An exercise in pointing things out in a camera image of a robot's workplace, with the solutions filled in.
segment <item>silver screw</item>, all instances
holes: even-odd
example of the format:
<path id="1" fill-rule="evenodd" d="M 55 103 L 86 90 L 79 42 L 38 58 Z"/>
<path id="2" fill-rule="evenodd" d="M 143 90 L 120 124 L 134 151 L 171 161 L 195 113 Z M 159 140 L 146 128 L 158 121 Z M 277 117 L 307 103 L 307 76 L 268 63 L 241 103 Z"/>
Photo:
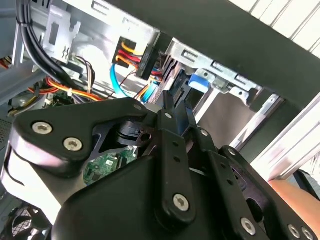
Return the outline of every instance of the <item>silver screw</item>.
<path id="1" fill-rule="evenodd" d="M 32 125 L 32 130 L 37 134 L 47 135 L 52 132 L 52 126 L 46 122 L 39 121 Z"/>
<path id="2" fill-rule="evenodd" d="M 290 232 L 292 233 L 292 235 L 295 238 L 297 238 L 297 239 L 300 238 L 300 233 L 298 232 L 298 230 L 292 224 L 288 225 L 288 229 L 290 230 Z"/>
<path id="3" fill-rule="evenodd" d="M 241 218 L 241 225 L 248 234 L 251 236 L 256 235 L 256 228 L 249 219 L 245 217 Z"/>
<path id="4" fill-rule="evenodd" d="M 206 137 L 209 135 L 209 133 L 203 129 L 201 129 L 200 132 L 202 133 L 202 135 L 205 135 Z"/>
<path id="5" fill-rule="evenodd" d="M 135 105 L 133 105 L 136 109 L 138 109 L 138 110 L 142 110 L 142 107 L 141 106 L 139 106 L 139 105 L 137 105 L 137 104 L 135 104 Z"/>
<path id="6" fill-rule="evenodd" d="M 312 236 L 312 234 L 306 228 L 302 227 L 301 229 L 307 239 L 314 240 L 314 236 Z"/>
<path id="7" fill-rule="evenodd" d="M 234 151 L 233 149 L 231 149 L 231 148 L 229 148 L 229 153 L 230 153 L 231 155 L 233 155 L 233 156 L 236 155 L 235 151 Z"/>
<path id="8" fill-rule="evenodd" d="M 172 116 L 169 113 L 164 114 L 167 118 L 172 119 Z"/>
<path id="9" fill-rule="evenodd" d="M 77 152 L 82 149 L 82 142 L 75 137 L 68 137 L 63 141 L 63 145 L 69 151 Z"/>
<path id="10" fill-rule="evenodd" d="M 186 212 L 189 210 L 189 202 L 186 197 L 181 194 L 174 195 L 173 203 L 182 212 Z"/>

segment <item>white cable tie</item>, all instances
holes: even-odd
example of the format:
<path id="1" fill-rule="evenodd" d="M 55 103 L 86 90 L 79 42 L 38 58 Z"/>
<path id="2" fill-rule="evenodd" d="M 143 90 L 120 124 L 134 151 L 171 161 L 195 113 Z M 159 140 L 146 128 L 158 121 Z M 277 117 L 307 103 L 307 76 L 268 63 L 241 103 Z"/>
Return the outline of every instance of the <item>white cable tie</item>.
<path id="1" fill-rule="evenodd" d="M 68 90 L 68 97 L 72 97 L 72 88 L 69 88 L 69 90 Z"/>

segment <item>cooling fan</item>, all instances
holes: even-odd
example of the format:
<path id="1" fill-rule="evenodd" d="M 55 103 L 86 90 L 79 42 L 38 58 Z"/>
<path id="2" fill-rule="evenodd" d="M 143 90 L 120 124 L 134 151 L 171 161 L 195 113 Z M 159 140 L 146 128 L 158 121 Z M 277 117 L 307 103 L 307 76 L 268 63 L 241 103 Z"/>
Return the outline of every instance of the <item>cooling fan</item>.
<path id="1" fill-rule="evenodd" d="M 34 206 L 16 209 L 3 230 L 6 240 L 45 240 L 52 227 L 44 213 Z"/>

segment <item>skin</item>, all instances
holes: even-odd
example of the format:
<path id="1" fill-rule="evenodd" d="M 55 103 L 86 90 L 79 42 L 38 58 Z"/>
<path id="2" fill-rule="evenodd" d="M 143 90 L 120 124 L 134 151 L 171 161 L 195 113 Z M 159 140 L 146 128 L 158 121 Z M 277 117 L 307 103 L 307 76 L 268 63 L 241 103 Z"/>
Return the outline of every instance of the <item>skin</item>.
<path id="1" fill-rule="evenodd" d="M 272 180 L 269 184 L 320 239 L 320 201 L 285 180 Z"/>

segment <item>motherboard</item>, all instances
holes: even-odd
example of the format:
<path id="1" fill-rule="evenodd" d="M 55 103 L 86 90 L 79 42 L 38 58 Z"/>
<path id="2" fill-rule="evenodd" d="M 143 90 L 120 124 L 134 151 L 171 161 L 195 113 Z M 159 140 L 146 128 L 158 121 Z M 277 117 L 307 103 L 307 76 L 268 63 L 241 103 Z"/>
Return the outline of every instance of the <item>motherboard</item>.
<path id="1" fill-rule="evenodd" d="M 128 146 L 120 153 L 107 153 L 88 162 L 83 173 L 84 183 L 89 186 L 101 178 L 133 162 L 136 159 L 135 151 L 135 147 Z"/>

